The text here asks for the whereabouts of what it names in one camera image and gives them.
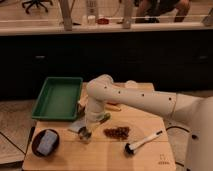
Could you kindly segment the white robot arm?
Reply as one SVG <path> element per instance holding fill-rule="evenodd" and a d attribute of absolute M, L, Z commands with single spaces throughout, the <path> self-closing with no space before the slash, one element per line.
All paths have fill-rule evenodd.
<path fill-rule="evenodd" d="M 144 91 L 119 87 L 110 75 L 104 74 L 86 85 L 86 129 L 104 117 L 106 102 L 131 106 L 190 128 L 185 171 L 213 171 L 213 97 L 201 98 L 171 92 Z"/>

